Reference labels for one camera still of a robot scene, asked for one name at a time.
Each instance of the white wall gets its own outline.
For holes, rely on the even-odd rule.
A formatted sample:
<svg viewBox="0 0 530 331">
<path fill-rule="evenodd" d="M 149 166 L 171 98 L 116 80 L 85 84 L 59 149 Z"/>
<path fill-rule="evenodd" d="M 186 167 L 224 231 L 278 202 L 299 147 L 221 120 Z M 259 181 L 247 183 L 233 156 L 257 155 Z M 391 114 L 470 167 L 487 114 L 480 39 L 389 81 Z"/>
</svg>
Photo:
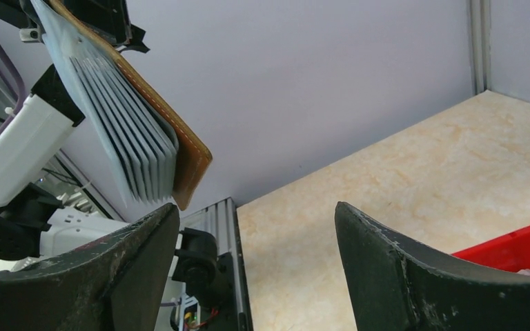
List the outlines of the white wall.
<svg viewBox="0 0 530 331">
<path fill-rule="evenodd" d="M 214 154 L 189 212 L 246 203 L 472 95 L 466 1 L 128 3 L 151 52 L 126 57 Z M 35 80 L 43 48 L 3 24 L 0 38 Z M 84 170 L 112 194 L 89 130 L 66 150 L 89 153 Z"/>
<path fill-rule="evenodd" d="M 491 89 L 530 102 L 530 1 L 491 0 Z"/>
</svg>

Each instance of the red tray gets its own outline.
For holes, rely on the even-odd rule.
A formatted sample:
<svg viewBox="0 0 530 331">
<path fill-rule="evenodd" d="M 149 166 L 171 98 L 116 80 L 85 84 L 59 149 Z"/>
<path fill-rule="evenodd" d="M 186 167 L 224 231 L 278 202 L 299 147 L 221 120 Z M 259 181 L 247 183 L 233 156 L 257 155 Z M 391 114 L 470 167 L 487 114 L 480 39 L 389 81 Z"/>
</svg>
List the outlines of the red tray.
<svg viewBox="0 0 530 331">
<path fill-rule="evenodd" d="M 453 256 L 504 271 L 530 269 L 530 226 L 461 250 Z"/>
</svg>

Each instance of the marble tabletop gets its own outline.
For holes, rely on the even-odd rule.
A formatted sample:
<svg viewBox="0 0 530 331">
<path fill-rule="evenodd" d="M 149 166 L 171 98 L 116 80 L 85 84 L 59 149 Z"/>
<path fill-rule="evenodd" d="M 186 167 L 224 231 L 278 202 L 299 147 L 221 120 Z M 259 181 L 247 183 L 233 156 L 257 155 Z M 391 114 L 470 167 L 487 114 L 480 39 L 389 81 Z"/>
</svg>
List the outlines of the marble tabletop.
<svg viewBox="0 0 530 331">
<path fill-rule="evenodd" d="M 443 252 L 530 224 L 530 103 L 485 92 L 238 208 L 253 325 L 355 330 L 334 208 Z"/>
</svg>

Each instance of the wallet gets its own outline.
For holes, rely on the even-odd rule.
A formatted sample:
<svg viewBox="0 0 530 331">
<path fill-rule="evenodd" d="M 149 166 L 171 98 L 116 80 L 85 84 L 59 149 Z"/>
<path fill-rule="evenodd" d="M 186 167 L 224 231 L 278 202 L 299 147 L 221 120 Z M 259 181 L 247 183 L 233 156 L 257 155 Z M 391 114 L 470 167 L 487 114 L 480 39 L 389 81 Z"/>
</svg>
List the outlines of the wallet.
<svg viewBox="0 0 530 331">
<path fill-rule="evenodd" d="M 75 68 L 81 74 L 90 75 L 88 81 L 92 85 L 86 90 L 92 94 L 92 97 L 88 95 L 89 98 L 95 97 L 99 103 L 93 108 L 99 107 L 107 112 L 104 118 L 98 119 L 101 126 L 105 130 L 124 128 L 113 132 L 111 140 L 122 144 L 122 151 L 117 153 L 118 160 L 115 161 L 123 168 L 129 190 L 136 199 L 144 201 L 163 199 L 165 196 L 162 192 L 171 192 L 179 209 L 185 210 L 213 160 L 210 150 L 116 49 L 74 17 L 60 0 L 49 0 L 49 4 L 58 15 L 76 27 L 79 34 L 88 38 L 98 51 L 102 51 L 122 73 L 122 77 L 119 77 L 121 75 L 118 72 L 113 77 L 112 70 L 97 72 L 84 63 L 75 63 Z M 126 89 L 129 92 L 113 93 L 115 89 Z M 130 112 L 121 106 L 126 104 L 153 111 Z M 125 128 L 139 130 L 135 132 Z M 174 157 L 175 167 L 170 167 L 169 160 Z M 172 183 L 165 180 L 171 178 L 170 174 L 173 174 Z"/>
</svg>

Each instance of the brown leather cover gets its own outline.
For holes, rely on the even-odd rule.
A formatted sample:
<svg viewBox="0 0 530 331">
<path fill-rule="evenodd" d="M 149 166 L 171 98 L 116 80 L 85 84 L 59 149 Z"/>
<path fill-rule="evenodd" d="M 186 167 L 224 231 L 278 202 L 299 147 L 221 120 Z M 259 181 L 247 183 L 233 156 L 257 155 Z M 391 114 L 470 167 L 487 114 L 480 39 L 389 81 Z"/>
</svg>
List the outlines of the brown leather cover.
<svg viewBox="0 0 530 331">
<path fill-rule="evenodd" d="M 185 210 L 190 204 L 198 183 L 212 162 L 210 150 L 116 49 L 74 17 L 60 0 L 50 0 L 50 5 L 58 14 L 76 26 L 83 36 L 88 37 L 106 52 L 137 91 L 174 128 L 179 140 L 179 151 L 172 196 L 179 209 Z"/>
</svg>

